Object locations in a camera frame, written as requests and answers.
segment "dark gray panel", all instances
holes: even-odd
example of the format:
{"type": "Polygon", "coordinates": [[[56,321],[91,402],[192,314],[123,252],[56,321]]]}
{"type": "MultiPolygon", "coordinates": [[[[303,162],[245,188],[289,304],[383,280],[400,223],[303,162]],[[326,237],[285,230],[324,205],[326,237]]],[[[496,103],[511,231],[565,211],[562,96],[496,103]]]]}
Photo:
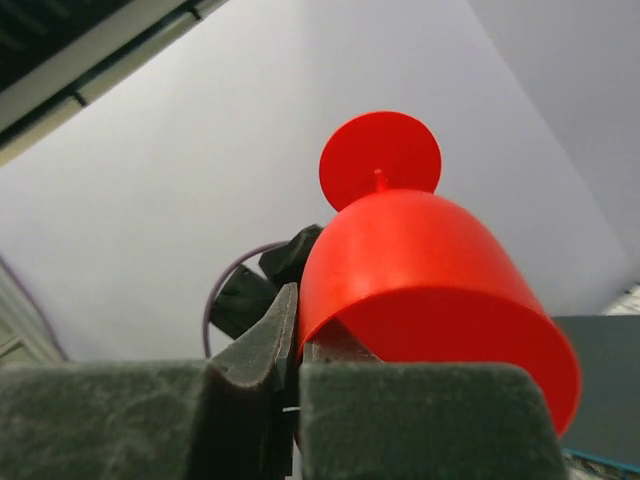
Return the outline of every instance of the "dark gray panel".
{"type": "Polygon", "coordinates": [[[640,467],[640,316],[555,320],[580,357],[584,382],[562,445],[640,467]]]}

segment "red circular lid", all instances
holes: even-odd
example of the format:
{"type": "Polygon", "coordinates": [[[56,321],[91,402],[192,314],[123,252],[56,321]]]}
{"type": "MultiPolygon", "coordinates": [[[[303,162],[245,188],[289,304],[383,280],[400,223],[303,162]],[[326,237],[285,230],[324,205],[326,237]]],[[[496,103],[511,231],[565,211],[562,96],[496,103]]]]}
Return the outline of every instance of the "red circular lid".
{"type": "Polygon", "coordinates": [[[375,192],[376,181],[432,193],[440,170],[440,149],[422,122],[404,113],[373,112],[347,122],[329,139],[320,158],[320,184],[340,211],[375,192]]]}

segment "wire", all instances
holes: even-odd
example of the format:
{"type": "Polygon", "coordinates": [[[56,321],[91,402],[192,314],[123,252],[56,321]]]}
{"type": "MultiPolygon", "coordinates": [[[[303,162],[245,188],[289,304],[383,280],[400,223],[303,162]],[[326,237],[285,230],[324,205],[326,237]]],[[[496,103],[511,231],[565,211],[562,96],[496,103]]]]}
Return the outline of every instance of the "wire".
{"type": "Polygon", "coordinates": [[[67,354],[66,350],[62,347],[62,344],[60,343],[60,340],[56,335],[56,331],[53,328],[53,325],[51,324],[49,319],[46,317],[46,315],[44,314],[43,310],[40,308],[38,303],[35,301],[35,299],[33,298],[33,295],[29,292],[29,290],[27,290],[27,287],[20,280],[20,277],[18,277],[17,273],[9,266],[9,264],[7,263],[5,258],[2,256],[2,254],[0,254],[0,268],[2,268],[7,273],[7,275],[9,276],[11,281],[14,283],[14,285],[18,288],[18,290],[20,290],[20,293],[22,293],[22,295],[24,295],[24,297],[29,301],[29,303],[31,303],[31,305],[33,306],[33,309],[40,316],[40,318],[42,319],[42,324],[44,326],[44,329],[49,335],[49,340],[51,341],[53,348],[55,348],[58,354],[60,355],[60,358],[62,358],[62,360],[64,361],[68,361],[69,355],[67,354]]]}
{"type": "Polygon", "coordinates": [[[213,309],[213,304],[215,303],[218,295],[220,295],[220,291],[224,286],[227,279],[231,276],[231,274],[242,265],[243,262],[246,262],[251,257],[255,257],[264,252],[268,252],[269,250],[273,250],[274,248],[282,247],[286,245],[288,242],[274,242],[267,243],[266,245],[262,245],[260,247],[256,247],[253,250],[248,251],[241,257],[235,259],[231,265],[229,265],[218,277],[216,283],[213,285],[211,289],[211,293],[209,293],[209,298],[207,298],[207,305],[204,309],[204,315],[202,316],[202,346],[204,347],[204,356],[206,358],[211,358],[211,340],[209,338],[209,322],[211,315],[211,310],[213,309]]]}

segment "purple cable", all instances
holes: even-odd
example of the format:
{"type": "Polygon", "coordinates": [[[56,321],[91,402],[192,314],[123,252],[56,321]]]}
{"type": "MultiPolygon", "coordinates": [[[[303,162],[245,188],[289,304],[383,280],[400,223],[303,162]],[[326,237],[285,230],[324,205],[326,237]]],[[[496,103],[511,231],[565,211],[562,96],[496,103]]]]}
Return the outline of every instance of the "purple cable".
{"type": "Polygon", "coordinates": [[[47,319],[47,317],[44,315],[44,312],[38,306],[38,303],[33,298],[33,295],[31,295],[29,290],[27,290],[27,287],[25,287],[24,283],[22,283],[22,281],[20,280],[16,272],[9,266],[9,264],[1,254],[0,254],[0,267],[2,267],[5,272],[7,272],[7,275],[9,275],[9,278],[13,281],[16,287],[18,287],[18,290],[20,290],[20,292],[25,296],[25,298],[29,301],[29,303],[33,305],[33,309],[42,319],[42,323],[44,325],[45,330],[47,331],[47,334],[49,335],[49,339],[51,340],[53,347],[58,351],[62,360],[64,361],[69,360],[69,355],[64,350],[64,348],[62,348],[62,345],[58,340],[58,336],[56,335],[56,331],[53,328],[53,325],[51,325],[51,322],[47,319]]]}
{"type": "Polygon", "coordinates": [[[282,247],[289,242],[274,242],[267,243],[266,245],[262,245],[260,247],[256,247],[253,250],[248,251],[241,257],[235,259],[231,265],[229,265],[224,272],[218,277],[216,283],[213,285],[211,289],[211,293],[209,294],[209,298],[207,298],[207,305],[204,309],[204,316],[202,317],[202,345],[204,346],[204,356],[206,358],[211,358],[211,342],[209,340],[209,315],[211,314],[211,309],[213,308],[213,304],[218,298],[224,283],[227,281],[229,276],[233,273],[233,271],[238,268],[243,262],[246,262],[251,257],[259,255],[260,253],[267,252],[269,250],[273,250],[274,248],[282,247]]]}

